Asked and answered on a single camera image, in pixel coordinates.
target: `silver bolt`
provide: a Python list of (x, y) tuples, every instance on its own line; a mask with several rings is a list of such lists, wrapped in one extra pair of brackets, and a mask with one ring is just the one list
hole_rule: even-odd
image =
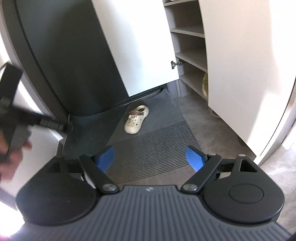
[(185, 184), (183, 185), (183, 189), (187, 192), (194, 192), (197, 190), (197, 186), (195, 184)]
[(117, 186), (111, 183), (104, 184), (103, 185), (103, 190), (106, 192), (113, 192), (117, 189)]

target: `cabinet shelf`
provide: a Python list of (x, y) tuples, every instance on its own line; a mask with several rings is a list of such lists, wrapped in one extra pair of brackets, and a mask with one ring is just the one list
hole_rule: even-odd
[(202, 78), (204, 73), (202, 71), (188, 73), (180, 75), (180, 80), (182, 80), (186, 85), (198, 93), (202, 98), (207, 101), (207, 98), (202, 93)]
[(171, 28), (170, 31), (173, 33), (187, 34), (187, 35), (197, 36), (201, 38), (205, 37), (205, 33), (202, 25), (188, 26), (188, 27), (182, 27), (182, 28)]
[(176, 53), (176, 57), (207, 72), (207, 54), (204, 48)]
[(165, 3), (164, 6), (166, 7), (166, 6), (170, 6), (170, 5), (174, 5), (182, 2), (191, 2), (191, 1), (197, 1), (197, 0), (176, 0), (176, 1)]

